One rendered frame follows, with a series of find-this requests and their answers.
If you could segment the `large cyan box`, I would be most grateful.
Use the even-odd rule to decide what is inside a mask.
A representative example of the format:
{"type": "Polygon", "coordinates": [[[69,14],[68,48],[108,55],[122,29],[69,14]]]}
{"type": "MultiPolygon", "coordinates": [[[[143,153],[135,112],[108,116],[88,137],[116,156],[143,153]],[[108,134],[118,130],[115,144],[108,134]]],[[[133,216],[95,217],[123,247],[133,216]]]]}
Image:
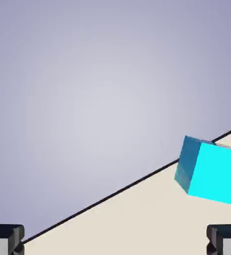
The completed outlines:
{"type": "Polygon", "coordinates": [[[190,196],[231,205],[231,147],[185,136],[174,179],[190,196]]]}

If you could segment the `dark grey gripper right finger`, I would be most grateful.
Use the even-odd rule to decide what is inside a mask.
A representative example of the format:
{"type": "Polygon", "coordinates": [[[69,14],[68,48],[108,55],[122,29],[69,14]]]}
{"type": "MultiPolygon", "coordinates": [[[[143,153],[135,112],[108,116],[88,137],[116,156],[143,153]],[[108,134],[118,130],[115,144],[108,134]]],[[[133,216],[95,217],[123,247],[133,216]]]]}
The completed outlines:
{"type": "Polygon", "coordinates": [[[231,255],[231,224],[207,226],[207,255],[231,255]]]}

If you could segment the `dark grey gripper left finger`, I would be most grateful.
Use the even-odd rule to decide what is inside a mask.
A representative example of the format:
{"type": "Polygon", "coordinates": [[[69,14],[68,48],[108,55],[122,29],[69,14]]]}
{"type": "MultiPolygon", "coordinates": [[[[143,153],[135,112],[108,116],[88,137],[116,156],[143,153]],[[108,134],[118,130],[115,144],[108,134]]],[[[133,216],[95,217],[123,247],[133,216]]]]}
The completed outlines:
{"type": "Polygon", "coordinates": [[[25,229],[19,224],[0,224],[0,255],[24,255],[25,229]]]}

